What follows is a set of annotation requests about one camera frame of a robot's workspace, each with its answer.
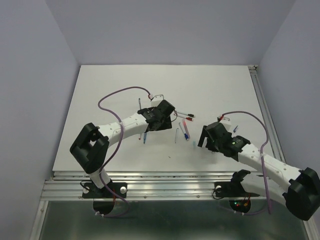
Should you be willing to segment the pink highlighter pen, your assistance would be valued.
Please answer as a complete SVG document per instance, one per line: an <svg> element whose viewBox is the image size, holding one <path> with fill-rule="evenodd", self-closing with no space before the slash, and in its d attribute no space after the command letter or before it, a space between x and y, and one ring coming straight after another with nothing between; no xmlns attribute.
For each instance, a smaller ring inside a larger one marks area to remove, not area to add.
<svg viewBox="0 0 320 240"><path fill-rule="evenodd" d="M190 133L189 133L188 126L187 126L185 119L182 119L182 124L183 124L184 130L185 130L185 134L187 135L188 139L190 139Z"/></svg>

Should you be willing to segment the blue cap whiteboard marker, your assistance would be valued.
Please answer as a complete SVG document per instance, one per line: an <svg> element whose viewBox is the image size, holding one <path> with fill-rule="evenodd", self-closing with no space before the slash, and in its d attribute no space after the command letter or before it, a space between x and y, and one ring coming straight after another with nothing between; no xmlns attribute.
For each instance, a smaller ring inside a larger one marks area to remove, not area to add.
<svg viewBox="0 0 320 240"><path fill-rule="evenodd" d="M179 122L178 125L179 125L179 127L180 127L180 129L181 129L181 131L182 131L182 134L183 134L185 140L188 141L188 140L189 140L189 136L188 136L188 134L186 133L184 127L182 126L182 123Z"/></svg>

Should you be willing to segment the red cap whiteboard marker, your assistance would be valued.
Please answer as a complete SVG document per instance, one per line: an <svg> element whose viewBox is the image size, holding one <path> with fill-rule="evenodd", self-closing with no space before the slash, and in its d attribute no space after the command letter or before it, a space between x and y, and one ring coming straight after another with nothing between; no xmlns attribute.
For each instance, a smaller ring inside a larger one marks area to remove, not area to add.
<svg viewBox="0 0 320 240"><path fill-rule="evenodd" d="M192 117L185 117L185 116L180 116L180 115L178 115L178 117L179 117L179 118L182 118L182 119L185 119L185 120L187 120L187 121L190 121L190 122L193 122L193 121L194 121Z"/></svg>

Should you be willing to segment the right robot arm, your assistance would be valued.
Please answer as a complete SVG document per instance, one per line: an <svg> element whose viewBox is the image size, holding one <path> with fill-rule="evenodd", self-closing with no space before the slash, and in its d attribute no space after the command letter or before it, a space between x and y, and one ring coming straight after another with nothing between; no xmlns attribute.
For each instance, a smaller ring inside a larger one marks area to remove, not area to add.
<svg viewBox="0 0 320 240"><path fill-rule="evenodd" d="M232 136L221 122L203 126L198 146L258 172L242 169L234 172L231 180L218 181L214 197L269 197L303 221L308 221L320 207L320 178L315 170L299 169L261 153L248 139Z"/></svg>

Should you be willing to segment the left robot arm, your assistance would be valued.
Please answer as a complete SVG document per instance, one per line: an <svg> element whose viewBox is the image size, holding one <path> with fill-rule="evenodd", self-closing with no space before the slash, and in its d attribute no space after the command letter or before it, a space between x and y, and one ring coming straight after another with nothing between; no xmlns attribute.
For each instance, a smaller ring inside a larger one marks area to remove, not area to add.
<svg viewBox="0 0 320 240"><path fill-rule="evenodd" d="M174 111L171 103L162 100L157 106L138 110L118 122L100 126L90 122L82 128L69 151L94 183L95 193L100 197L111 193L112 180L103 167L108 148L134 135L171 129Z"/></svg>

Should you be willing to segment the black cap whiteboard marker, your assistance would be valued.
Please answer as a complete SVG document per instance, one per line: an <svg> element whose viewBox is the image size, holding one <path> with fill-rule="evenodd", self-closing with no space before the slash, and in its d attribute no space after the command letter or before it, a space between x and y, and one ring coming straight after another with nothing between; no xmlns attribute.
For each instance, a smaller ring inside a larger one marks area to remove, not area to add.
<svg viewBox="0 0 320 240"><path fill-rule="evenodd" d="M187 116L189 118L195 118L196 116L194 114L191 114L191 113L184 113L184 112L181 112L181 111L176 111L176 113L178 115L183 115L183 116Z"/></svg>

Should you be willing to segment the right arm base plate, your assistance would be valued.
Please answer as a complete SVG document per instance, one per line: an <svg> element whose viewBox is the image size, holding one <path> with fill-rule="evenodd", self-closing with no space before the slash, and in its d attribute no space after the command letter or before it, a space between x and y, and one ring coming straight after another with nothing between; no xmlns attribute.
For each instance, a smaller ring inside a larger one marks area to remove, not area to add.
<svg viewBox="0 0 320 240"><path fill-rule="evenodd" d="M259 197L256 193L245 191L241 185L244 178L249 174L251 174L250 171L242 169L234 172L229 181L216 181L214 183L212 197L215 200L223 198L245 198L249 196Z"/></svg>

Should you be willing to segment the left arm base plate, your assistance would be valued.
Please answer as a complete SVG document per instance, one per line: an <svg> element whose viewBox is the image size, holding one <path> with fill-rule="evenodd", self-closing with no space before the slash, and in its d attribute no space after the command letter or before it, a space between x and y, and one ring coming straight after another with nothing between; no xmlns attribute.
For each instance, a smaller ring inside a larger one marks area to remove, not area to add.
<svg viewBox="0 0 320 240"><path fill-rule="evenodd" d="M92 181L81 181L82 198L84 199L111 199L114 196L105 186L98 188ZM108 187L122 198L127 197L128 184L126 182L112 182Z"/></svg>

